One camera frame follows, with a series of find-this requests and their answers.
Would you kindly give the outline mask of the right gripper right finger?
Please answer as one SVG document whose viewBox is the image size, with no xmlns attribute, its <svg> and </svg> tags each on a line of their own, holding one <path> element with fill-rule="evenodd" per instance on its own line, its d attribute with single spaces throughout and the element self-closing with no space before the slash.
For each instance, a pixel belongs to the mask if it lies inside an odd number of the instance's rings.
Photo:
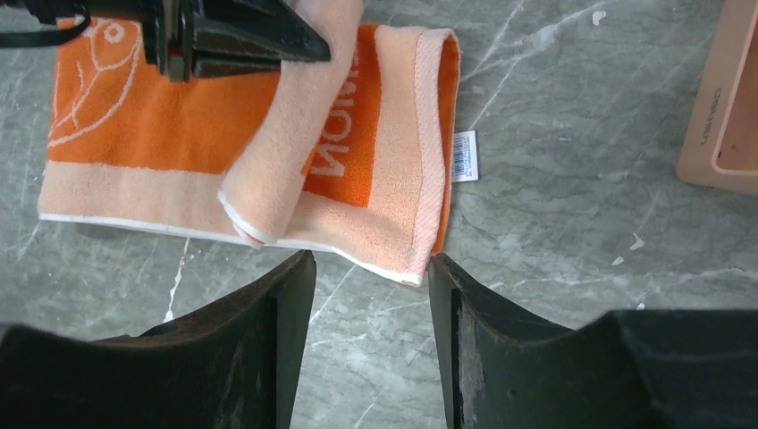
<svg viewBox="0 0 758 429">
<path fill-rule="evenodd" d="M 754 428 L 757 314 L 612 310 L 577 330 L 428 266 L 450 428 Z"/>
</svg>

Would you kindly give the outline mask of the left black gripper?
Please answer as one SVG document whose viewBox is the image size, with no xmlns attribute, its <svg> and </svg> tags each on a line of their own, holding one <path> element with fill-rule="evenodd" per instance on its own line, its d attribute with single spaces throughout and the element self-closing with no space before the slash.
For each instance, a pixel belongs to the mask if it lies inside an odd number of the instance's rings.
<svg viewBox="0 0 758 429">
<path fill-rule="evenodd" d="M 331 60 L 328 42 L 284 1 L 3 1 L 46 29 L 3 32 L 2 48 L 62 46 L 95 18 L 141 26 L 146 61 L 172 82 L 278 71 Z M 189 43 L 182 39 L 189 16 Z"/>
</svg>

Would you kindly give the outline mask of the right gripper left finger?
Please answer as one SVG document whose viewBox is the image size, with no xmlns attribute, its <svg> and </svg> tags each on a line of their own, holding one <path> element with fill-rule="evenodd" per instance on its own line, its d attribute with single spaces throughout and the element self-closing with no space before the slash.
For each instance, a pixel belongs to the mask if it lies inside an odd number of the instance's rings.
<svg viewBox="0 0 758 429">
<path fill-rule="evenodd" d="M 4 428 L 287 428 L 316 286 L 300 251 L 139 336 L 1 327 Z"/>
</svg>

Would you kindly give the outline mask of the orange and cream towel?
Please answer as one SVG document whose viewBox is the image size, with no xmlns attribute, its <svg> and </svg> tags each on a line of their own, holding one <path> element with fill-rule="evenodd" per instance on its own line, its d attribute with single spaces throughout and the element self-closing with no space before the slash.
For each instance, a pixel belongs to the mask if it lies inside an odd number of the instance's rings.
<svg viewBox="0 0 758 429">
<path fill-rule="evenodd" d="M 143 33 L 94 19 L 58 49 L 38 216 L 332 252 L 417 286 L 451 203 L 459 41 L 299 1 L 328 63 L 172 83 Z"/>
</svg>

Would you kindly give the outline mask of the orange plastic file organizer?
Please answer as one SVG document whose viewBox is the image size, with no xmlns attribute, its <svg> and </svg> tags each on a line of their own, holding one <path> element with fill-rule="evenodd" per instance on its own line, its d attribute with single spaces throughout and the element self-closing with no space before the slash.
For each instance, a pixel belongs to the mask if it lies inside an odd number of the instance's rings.
<svg viewBox="0 0 758 429">
<path fill-rule="evenodd" d="M 757 194 L 757 3 L 726 1 L 680 151 L 682 181 Z"/>
</svg>

